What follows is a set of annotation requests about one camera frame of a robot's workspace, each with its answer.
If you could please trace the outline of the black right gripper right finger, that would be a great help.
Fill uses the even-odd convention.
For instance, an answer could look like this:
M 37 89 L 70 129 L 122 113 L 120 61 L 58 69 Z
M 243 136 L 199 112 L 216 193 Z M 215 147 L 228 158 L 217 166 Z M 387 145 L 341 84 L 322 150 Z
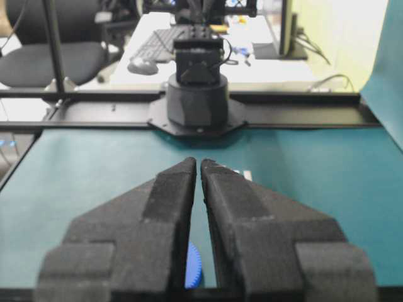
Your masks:
M 376 301 L 364 250 L 333 217 L 205 159 L 201 180 L 220 285 L 245 301 Z

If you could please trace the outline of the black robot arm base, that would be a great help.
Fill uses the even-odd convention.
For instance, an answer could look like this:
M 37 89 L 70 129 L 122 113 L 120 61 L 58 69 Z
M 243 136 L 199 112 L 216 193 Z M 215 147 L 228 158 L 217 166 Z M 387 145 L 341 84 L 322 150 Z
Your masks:
M 164 97 L 149 105 L 148 124 L 177 137 L 218 137 L 246 125 L 242 103 L 221 74 L 224 40 L 206 25 L 182 26 L 173 40 L 176 72 Z

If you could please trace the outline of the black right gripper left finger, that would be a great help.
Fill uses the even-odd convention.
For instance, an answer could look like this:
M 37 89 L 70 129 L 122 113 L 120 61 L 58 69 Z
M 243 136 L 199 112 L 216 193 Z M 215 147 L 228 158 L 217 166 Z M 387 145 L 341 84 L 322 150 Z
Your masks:
M 163 301 L 183 289 L 196 161 L 74 218 L 42 263 L 35 301 Z

